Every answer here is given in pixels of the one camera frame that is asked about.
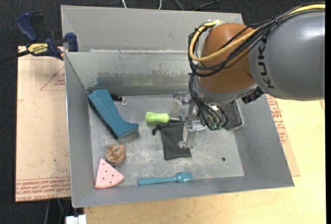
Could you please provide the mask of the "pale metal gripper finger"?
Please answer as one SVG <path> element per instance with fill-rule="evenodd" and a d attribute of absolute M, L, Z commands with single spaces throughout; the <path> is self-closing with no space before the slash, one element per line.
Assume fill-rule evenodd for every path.
<path fill-rule="evenodd" d="M 188 148 L 194 147 L 194 140 L 195 140 L 195 131 L 194 130 L 188 130 L 187 138 L 186 138 L 186 146 Z"/>
<path fill-rule="evenodd" d="M 183 128 L 182 139 L 178 142 L 179 148 L 186 148 L 187 145 L 186 138 L 187 138 L 187 130 L 186 128 Z"/>

